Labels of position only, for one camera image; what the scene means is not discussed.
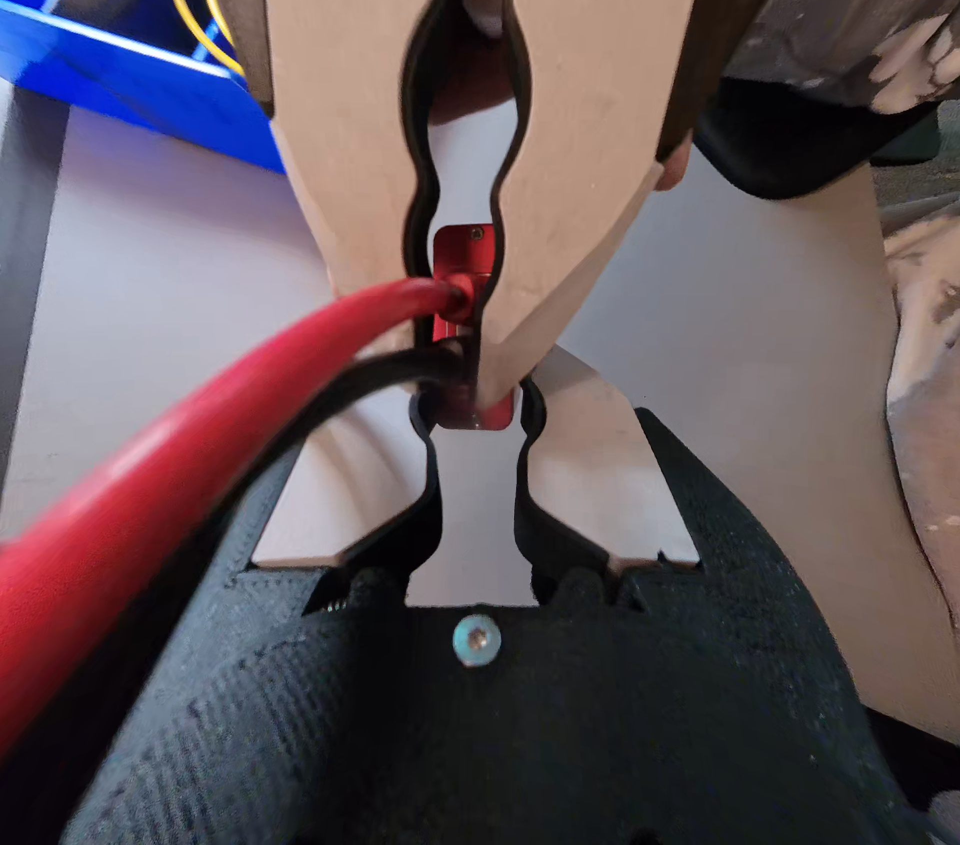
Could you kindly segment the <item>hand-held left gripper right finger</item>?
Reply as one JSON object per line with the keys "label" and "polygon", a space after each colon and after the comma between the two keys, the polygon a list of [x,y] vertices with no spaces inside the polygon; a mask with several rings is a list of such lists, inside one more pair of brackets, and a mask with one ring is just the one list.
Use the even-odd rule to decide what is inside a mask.
{"label": "hand-held left gripper right finger", "polygon": [[537,574],[701,557],[626,395],[554,347],[523,384],[515,540]]}

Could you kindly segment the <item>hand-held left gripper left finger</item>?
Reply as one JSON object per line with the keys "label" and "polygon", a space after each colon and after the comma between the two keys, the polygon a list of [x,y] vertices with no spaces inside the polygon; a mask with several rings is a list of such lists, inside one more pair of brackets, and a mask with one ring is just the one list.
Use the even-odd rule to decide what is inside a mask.
{"label": "hand-held left gripper left finger", "polygon": [[426,490],[427,445],[409,391],[379,391],[309,434],[250,563],[260,570],[338,566]]}

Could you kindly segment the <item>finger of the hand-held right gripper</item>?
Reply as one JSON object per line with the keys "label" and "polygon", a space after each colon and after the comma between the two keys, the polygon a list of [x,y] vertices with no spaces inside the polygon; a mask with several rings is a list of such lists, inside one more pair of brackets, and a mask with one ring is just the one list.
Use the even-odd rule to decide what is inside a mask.
{"label": "finger of the hand-held right gripper", "polygon": [[271,131],[337,295],[428,275],[445,0],[266,0]]}
{"label": "finger of the hand-held right gripper", "polygon": [[552,349],[661,177],[658,141],[693,2],[510,1],[530,96],[497,197],[502,258],[481,316],[481,407]]}

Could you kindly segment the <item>red ethernet switch box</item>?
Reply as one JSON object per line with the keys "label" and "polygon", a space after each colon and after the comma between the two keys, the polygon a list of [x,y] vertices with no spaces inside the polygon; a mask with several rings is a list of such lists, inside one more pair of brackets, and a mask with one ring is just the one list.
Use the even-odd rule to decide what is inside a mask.
{"label": "red ethernet switch box", "polygon": [[[450,316],[436,316],[433,340],[455,345],[466,369],[474,369],[479,337],[479,308],[494,271],[497,241],[493,225],[466,224],[439,228],[434,236],[434,277],[457,287],[465,305]],[[514,392],[479,407],[470,377],[443,388],[436,396],[437,424],[451,431],[505,431],[514,417]]]}

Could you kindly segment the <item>blue plastic bin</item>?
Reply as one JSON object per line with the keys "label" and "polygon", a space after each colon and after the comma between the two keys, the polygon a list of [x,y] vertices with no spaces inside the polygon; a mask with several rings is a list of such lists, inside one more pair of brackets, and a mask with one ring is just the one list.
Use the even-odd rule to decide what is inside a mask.
{"label": "blue plastic bin", "polygon": [[70,105],[283,173],[267,114],[233,68],[208,0],[173,0],[189,33],[180,54],[1,0],[2,79]]}

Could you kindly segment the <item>person's right hand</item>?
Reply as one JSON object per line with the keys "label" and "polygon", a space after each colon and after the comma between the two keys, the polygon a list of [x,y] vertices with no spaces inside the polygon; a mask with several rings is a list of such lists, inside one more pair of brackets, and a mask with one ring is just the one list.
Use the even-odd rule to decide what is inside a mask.
{"label": "person's right hand", "polygon": [[655,185],[655,191],[672,191],[678,186],[687,173],[692,145],[693,132],[688,131],[683,141],[662,163],[662,172]]}

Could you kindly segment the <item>person's grey sweatshirt torso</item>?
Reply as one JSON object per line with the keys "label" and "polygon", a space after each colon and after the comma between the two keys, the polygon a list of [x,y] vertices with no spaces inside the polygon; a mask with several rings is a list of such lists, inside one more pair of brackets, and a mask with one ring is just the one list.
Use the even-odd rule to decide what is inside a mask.
{"label": "person's grey sweatshirt torso", "polygon": [[958,713],[959,196],[881,212],[896,332],[885,416],[910,525],[948,622],[944,665]]}

